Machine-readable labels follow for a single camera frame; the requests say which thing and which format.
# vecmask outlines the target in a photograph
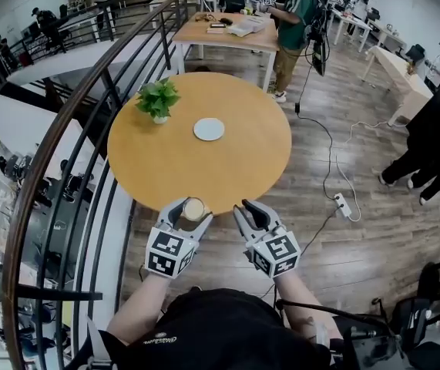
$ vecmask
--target green t-shirt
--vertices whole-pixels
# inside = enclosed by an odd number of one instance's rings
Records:
[[[312,22],[318,3],[319,0],[287,0],[284,3],[284,10],[295,14],[301,21],[296,25],[281,21],[278,29],[278,42],[281,46],[293,50],[305,47],[305,28]]]

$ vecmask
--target wooden handrail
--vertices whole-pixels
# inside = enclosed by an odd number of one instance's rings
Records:
[[[22,248],[25,234],[34,204],[37,186],[45,175],[45,171],[59,144],[65,129],[70,124],[79,104],[88,95],[96,81],[101,77],[121,51],[143,30],[155,17],[160,15],[173,3],[180,0],[166,0],[147,14],[141,22],[136,23],[122,38],[116,41],[93,68],[84,76],[74,89],[67,102],[60,110],[47,134],[43,138],[36,155],[30,165],[18,199],[12,213],[12,222],[5,246],[4,265],[2,268],[2,314],[4,318],[5,342],[9,358],[14,370],[23,370],[22,349],[18,338],[18,280]]]

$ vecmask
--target man in green shirt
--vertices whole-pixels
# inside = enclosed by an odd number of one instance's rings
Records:
[[[286,89],[298,58],[307,46],[306,28],[312,22],[319,0],[287,0],[285,4],[275,3],[273,7],[261,8],[280,19],[278,44],[280,51],[276,55],[276,91],[274,99],[279,103],[287,101]]]

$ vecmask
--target white plant pot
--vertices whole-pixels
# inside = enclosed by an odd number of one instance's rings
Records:
[[[155,116],[153,118],[153,122],[156,123],[156,125],[163,125],[168,120],[168,116],[165,116],[164,118],[159,118],[158,116]]]

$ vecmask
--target round wooden table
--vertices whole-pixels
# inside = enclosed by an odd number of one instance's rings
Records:
[[[140,204],[161,210],[181,197],[200,198],[214,214],[266,193],[287,166],[291,130],[282,109],[257,86],[233,76],[172,76],[180,101],[163,125],[136,108],[120,111],[109,134],[110,167]],[[199,119],[225,125],[219,140],[197,139]]]

